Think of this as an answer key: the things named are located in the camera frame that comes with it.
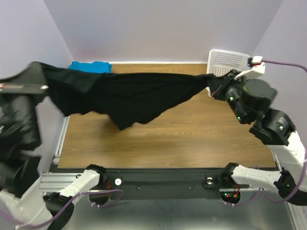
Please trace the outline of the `black t shirt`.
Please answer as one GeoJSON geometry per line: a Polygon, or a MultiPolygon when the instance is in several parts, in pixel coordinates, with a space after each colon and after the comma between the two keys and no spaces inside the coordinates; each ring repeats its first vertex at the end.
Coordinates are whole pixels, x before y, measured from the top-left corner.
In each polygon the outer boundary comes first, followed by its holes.
{"type": "Polygon", "coordinates": [[[49,97],[65,116],[106,114],[119,130],[149,123],[217,79],[213,74],[88,73],[45,63],[41,69],[49,97]]]}

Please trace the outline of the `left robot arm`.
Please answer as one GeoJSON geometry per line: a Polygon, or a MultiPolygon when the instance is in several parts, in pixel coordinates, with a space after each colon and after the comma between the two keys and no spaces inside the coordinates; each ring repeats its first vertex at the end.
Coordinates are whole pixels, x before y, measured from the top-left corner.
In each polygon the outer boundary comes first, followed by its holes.
{"type": "Polygon", "coordinates": [[[41,158],[26,152],[42,143],[36,106],[47,95],[43,63],[32,62],[0,84],[0,199],[18,230],[60,230],[71,219],[75,204],[92,188],[106,185],[106,170],[91,164],[70,185],[49,195],[40,190],[41,158]]]}

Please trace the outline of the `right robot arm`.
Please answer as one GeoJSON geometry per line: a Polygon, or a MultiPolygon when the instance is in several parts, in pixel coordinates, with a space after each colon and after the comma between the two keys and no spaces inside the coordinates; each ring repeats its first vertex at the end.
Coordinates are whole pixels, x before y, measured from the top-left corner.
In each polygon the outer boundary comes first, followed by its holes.
{"type": "Polygon", "coordinates": [[[241,124],[270,149],[279,164],[277,171],[229,163],[221,173],[224,187],[248,185],[277,193],[279,202],[307,204],[307,152],[290,117],[273,109],[277,90],[260,79],[240,77],[234,71],[209,79],[211,96],[226,101],[241,124]]]}

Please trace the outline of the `white plastic basket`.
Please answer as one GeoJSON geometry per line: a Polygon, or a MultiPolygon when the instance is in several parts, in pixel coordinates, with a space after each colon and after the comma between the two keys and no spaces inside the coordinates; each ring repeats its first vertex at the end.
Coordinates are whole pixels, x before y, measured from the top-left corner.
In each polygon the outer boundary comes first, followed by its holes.
{"type": "Polygon", "coordinates": [[[250,55],[240,52],[212,49],[208,56],[207,74],[222,77],[233,69],[239,73],[249,70],[249,58],[250,55]]]}

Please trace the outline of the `blue folded t shirt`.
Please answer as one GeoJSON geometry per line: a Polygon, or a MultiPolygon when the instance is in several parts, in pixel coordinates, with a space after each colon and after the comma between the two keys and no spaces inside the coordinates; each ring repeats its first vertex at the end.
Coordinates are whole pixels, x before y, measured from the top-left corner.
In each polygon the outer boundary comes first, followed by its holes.
{"type": "Polygon", "coordinates": [[[90,73],[111,73],[112,65],[108,62],[95,61],[92,63],[84,63],[73,61],[68,69],[90,72],[90,73]]]}

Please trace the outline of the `aluminium frame rail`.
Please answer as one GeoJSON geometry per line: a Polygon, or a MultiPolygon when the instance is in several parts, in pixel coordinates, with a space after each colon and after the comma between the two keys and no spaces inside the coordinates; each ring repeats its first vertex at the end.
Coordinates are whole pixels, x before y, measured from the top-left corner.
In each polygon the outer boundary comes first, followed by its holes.
{"type": "Polygon", "coordinates": [[[128,186],[158,188],[161,186],[190,186],[201,184],[206,189],[234,187],[234,182],[224,179],[223,169],[89,169],[84,172],[49,172],[42,175],[44,189],[63,189],[76,181],[93,179],[94,187],[106,186],[126,189],[128,186]]]}

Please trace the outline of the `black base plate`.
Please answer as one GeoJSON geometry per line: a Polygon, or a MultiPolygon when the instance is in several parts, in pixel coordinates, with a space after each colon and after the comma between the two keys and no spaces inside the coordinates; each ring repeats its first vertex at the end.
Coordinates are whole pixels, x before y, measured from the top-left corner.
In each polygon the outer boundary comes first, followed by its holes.
{"type": "Polygon", "coordinates": [[[235,185],[224,184],[223,168],[107,169],[103,182],[93,189],[121,189],[123,200],[220,199],[220,191],[235,185]]]}

